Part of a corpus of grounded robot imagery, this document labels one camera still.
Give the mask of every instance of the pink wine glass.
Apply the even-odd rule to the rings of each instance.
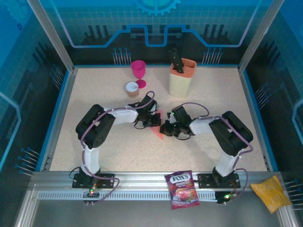
[[[146,81],[143,80],[142,78],[145,75],[145,68],[146,68],[145,62],[143,62],[141,60],[134,61],[131,64],[131,68],[132,68],[134,76],[137,79],[139,79],[139,80],[136,81],[136,83],[138,84],[138,87],[139,88],[144,88],[146,86]]]

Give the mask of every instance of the candy wrapper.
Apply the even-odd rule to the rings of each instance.
[[[173,210],[200,205],[191,170],[165,175],[165,179]]]

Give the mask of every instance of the yellow plastic bag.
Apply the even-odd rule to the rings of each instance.
[[[252,183],[252,189],[262,199],[269,212],[273,214],[279,207],[292,205],[285,196],[282,186],[276,176],[269,178],[262,183]]]

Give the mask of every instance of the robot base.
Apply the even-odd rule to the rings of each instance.
[[[100,177],[110,177],[114,178],[114,174],[104,174],[100,173],[100,170],[95,174]],[[92,176],[86,175],[81,169],[80,173],[75,174],[73,182],[72,182],[72,188],[88,188],[91,189],[94,184],[97,184],[98,188],[114,188],[114,179],[113,180],[98,180],[97,178],[94,178]]]
[[[198,174],[199,188],[240,188],[239,175],[235,173],[222,177],[220,183],[215,180],[214,174]]]

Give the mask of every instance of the speckled beige tabletop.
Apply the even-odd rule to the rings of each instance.
[[[51,171],[69,171],[81,165],[81,145],[75,128],[94,104],[102,107],[124,107],[141,101],[153,90],[155,100],[166,112],[183,102],[205,105],[210,115],[231,110],[252,131],[254,151],[244,155],[237,167],[248,171],[266,171],[261,148],[253,126],[238,70],[201,67],[196,69],[187,98],[168,94],[169,68],[147,67],[143,78],[146,88],[137,98],[129,98],[125,86],[136,81],[130,68],[79,69],[71,93]],[[205,111],[196,105],[186,105],[187,113],[197,117]],[[137,130],[132,123],[112,127],[101,146],[99,163],[102,171],[212,171],[219,160],[220,146],[212,134],[203,134],[186,141],[164,137],[159,139],[151,129]]]

